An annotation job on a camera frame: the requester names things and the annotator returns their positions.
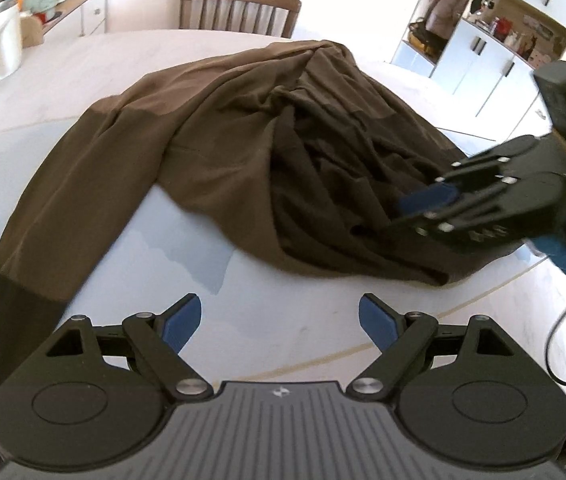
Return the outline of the brown colour-block sweater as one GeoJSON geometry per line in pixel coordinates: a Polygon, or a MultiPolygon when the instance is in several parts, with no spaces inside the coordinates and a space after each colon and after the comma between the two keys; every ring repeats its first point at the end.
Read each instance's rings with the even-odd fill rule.
{"type": "Polygon", "coordinates": [[[443,286],[511,254],[403,226],[461,151],[330,41],[143,76],[93,103],[0,238],[0,385],[50,336],[153,186],[244,252],[304,275],[443,286]]]}

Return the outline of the white wall cabinet row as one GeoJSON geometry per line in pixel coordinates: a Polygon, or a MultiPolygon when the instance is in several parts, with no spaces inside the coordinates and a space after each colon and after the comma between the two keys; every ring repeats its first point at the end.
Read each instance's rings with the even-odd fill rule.
{"type": "Polygon", "coordinates": [[[417,0],[391,60],[432,82],[440,128],[504,142],[550,118],[534,70],[566,58],[566,0],[417,0]]]}

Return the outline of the mint green mug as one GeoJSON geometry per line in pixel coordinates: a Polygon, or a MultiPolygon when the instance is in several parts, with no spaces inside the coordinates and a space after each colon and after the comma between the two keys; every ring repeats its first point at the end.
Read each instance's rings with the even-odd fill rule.
{"type": "Polygon", "coordinates": [[[52,21],[56,14],[56,6],[66,0],[18,0],[20,10],[37,16],[43,23],[52,21]]]}

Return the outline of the wooden slatted chair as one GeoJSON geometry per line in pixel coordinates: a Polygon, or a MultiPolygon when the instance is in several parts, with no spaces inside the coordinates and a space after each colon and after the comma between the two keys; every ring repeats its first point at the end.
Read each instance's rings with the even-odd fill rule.
{"type": "Polygon", "coordinates": [[[179,29],[289,39],[300,9],[300,0],[181,0],[179,29]]]}

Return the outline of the wooden white sideboard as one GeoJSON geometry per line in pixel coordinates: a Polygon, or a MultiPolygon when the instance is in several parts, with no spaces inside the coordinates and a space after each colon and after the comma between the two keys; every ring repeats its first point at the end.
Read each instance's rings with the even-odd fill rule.
{"type": "Polygon", "coordinates": [[[107,0],[65,0],[55,8],[57,18],[43,24],[36,16],[22,18],[22,46],[69,42],[107,32],[107,0]]]}

